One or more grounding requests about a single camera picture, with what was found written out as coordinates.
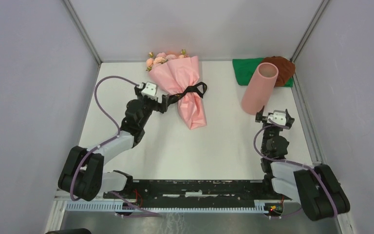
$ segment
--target pink wrapping paper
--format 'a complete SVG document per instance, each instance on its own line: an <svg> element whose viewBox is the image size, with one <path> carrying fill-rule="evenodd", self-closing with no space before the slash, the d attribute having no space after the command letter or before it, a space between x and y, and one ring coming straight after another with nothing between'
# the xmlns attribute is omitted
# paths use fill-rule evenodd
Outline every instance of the pink wrapping paper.
<svg viewBox="0 0 374 234"><path fill-rule="evenodd" d="M200 78L197 56L170 60L149 71L151 79L158 86L173 95L184 92ZM197 93L187 93L177 102L178 113L189 129L207 125L203 101Z"/></svg>

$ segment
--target black bow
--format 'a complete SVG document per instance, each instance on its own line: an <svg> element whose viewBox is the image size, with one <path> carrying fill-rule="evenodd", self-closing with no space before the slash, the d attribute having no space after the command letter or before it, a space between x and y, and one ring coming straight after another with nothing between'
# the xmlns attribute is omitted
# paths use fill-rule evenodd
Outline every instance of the black bow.
<svg viewBox="0 0 374 234"><path fill-rule="evenodd" d="M198 87L200 86L203 86L203 92L201 92ZM203 95L206 93L207 91L207 85L204 83L204 82L199 82L193 86L189 86L187 87L184 92L182 93L179 93L179 94L174 94L174 95L171 95L169 98L168 98L168 104L173 104L173 103L176 103L178 102L180 99L182 99L187 93L197 93L201 98L203 98Z"/></svg>

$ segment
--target white table surface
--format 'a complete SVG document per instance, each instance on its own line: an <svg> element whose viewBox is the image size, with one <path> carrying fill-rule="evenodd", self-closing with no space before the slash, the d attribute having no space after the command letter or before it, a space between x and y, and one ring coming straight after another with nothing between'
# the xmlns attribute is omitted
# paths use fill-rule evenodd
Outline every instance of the white table surface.
<svg viewBox="0 0 374 234"><path fill-rule="evenodd" d="M253 137L262 124L240 107L246 87L237 84L231 61L201 62L201 73L208 85L203 100L207 126L189 130L176 104L164 114L154 112L140 144L107 163L105 172L121 170L134 179L263 179L260 157L253 149ZM103 63L97 80L111 75L137 83L150 81L144 62ZM133 86L118 79L102 83L98 97L119 124L127 102L136 98ZM281 133L290 141L286 157L311 165L292 90L275 88L265 114L285 108L295 118L293 127ZM115 132L114 124L98 109L93 96L79 145L95 145Z"/></svg>

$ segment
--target gray wall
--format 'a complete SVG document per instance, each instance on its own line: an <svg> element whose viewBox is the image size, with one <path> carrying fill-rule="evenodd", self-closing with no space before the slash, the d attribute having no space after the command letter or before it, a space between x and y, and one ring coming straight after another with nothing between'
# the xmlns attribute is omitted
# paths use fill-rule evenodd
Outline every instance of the gray wall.
<svg viewBox="0 0 374 234"><path fill-rule="evenodd" d="M103 61L291 57L321 0L71 0Z"/></svg>
<svg viewBox="0 0 374 234"><path fill-rule="evenodd" d="M0 234L43 231L96 71L61 1L0 1Z"/></svg>
<svg viewBox="0 0 374 234"><path fill-rule="evenodd" d="M354 226L374 233L374 1L331 1L296 68Z"/></svg>

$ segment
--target white cable tray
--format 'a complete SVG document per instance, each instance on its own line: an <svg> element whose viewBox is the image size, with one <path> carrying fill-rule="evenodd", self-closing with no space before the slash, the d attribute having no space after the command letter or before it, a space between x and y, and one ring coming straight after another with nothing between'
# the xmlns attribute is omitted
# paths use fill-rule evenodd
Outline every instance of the white cable tray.
<svg viewBox="0 0 374 234"><path fill-rule="evenodd" d="M122 201L68 201L65 211L91 211L91 212L133 212L133 209L123 209ZM255 202L255 207L241 208L143 208L158 213L261 213L264 202Z"/></svg>

